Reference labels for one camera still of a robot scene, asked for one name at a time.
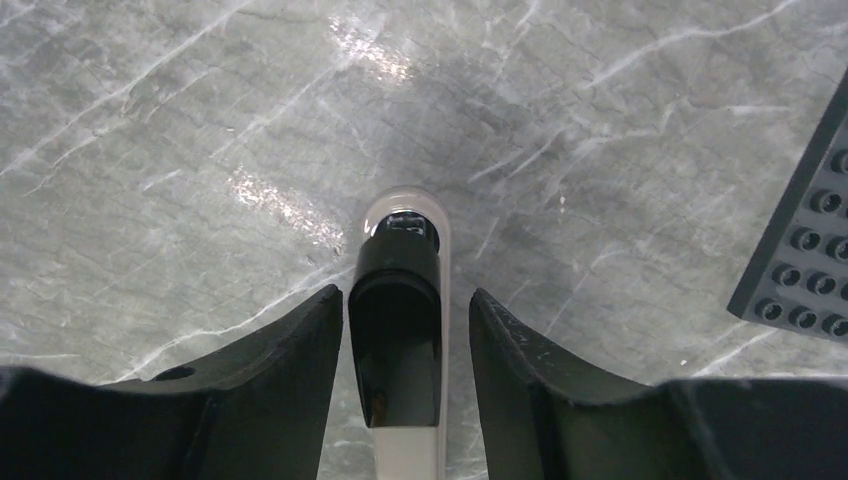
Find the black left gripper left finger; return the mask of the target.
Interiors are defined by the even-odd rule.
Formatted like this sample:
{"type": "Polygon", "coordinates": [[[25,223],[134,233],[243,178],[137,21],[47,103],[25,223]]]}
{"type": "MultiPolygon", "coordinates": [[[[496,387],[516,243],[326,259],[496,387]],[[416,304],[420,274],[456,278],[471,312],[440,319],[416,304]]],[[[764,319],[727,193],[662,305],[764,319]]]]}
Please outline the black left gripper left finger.
{"type": "Polygon", "coordinates": [[[289,313],[148,381],[1,370],[5,479],[313,479],[343,330],[327,285],[289,313]]]}

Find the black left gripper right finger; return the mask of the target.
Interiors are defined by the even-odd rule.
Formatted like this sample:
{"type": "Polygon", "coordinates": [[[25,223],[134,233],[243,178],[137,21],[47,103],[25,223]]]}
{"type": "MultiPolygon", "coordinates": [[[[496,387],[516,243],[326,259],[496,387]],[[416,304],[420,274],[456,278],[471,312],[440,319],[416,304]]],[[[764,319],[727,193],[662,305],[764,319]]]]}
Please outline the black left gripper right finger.
{"type": "Polygon", "coordinates": [[[847,381],[646,386],[572,354],[485,290],[469,340],[493,479],[843,479],[847,381]]]}

